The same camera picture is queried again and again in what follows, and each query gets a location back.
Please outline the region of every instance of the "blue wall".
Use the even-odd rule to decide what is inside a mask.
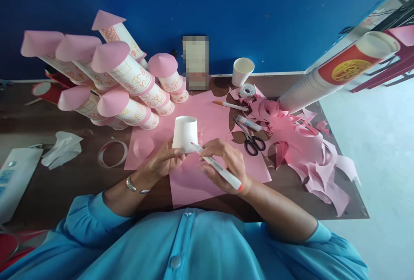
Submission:
[[[1,0],[3,79],[43,78],[43,62],[20,55],[23,31],[96,35],[98,9],[125,17],[148,54],[179,53],[182,35],[210,37],[210,74],[249,57],[255,72],[304,70],[383,0]]]

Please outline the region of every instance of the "tape roll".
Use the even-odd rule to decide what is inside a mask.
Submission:
[[[104,163],[104,152],[105,150],[112,144],[112,143],[119,143],[124,147],[124,155],[122,156],[122,159],[119,161],[119,163],[113,165],[113,166],[108,166],[106,163]],[[106,143],[104,146],[102,146],[102,148],[99,150],[98,153],[98,163],[101,167],[104,168],[114,168],[116,166],[119,166],[120,164],[122,164],[125,159],[126,159],[126,155],[128,154],[128,147],[126,146],[126,144],[124,142],[121,141],[109,141],[108,143]]]
[[[256,94],[256,88],[252,84],[244,84],[238,93],[243,99],[252,98]]]

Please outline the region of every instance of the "chair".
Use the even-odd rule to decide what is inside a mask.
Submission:
[[[404,78],[396,82],[392,82],[387,86],[392,86],[414,77],[414,75],[406,74],[414,69],[414,25],[392,28],[384,32],[399,41],[401,49],[395,54],[395,56],[398,56],[400,59],[392,63],[392,60],[395,58],[395,56],[392,56],[386,61],[383,61],[382,64],[386,62],[390,62],[390,64],[371,73],[370,75],[374,75],[376,73],[379,74],[365,83],[355,87],[351,90],[351,92],[355,93],[366,88],[372,89],[400,75],[404,75]]]

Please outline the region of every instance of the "black scissors handle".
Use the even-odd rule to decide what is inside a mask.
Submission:
[[[259,154],[259,151],[264,151],[266,149],[266,144],[264,144],[264,141],[261,138],[252,136],[251,140],[246,139],[245,147],[249,155],[257,156]]]

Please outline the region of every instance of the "silver bracelet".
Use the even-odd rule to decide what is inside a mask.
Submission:
[[[128,187],[128,189],[132,192],[135,192],[137,189],[131,184],[131,176],[128,176],[126,178],[126,186]],[[146,194],[148,193],[150,190],[149,189],[145,189],[145,190],[141,190],[139,193],[140,194]]]

